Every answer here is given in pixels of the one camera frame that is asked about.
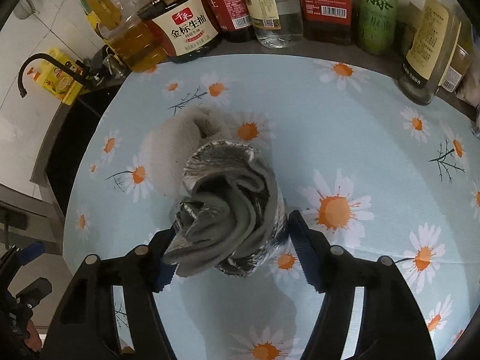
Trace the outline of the person's left hand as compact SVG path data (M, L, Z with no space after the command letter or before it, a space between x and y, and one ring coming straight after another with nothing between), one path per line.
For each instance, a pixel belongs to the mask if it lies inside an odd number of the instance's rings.
M32 320L29 320L27 323L27 331L29 333L29 338L24 340L25 345L27 345L27 347L29 347L34 352L41 351L41 337L39 336L38 331L35 328Z

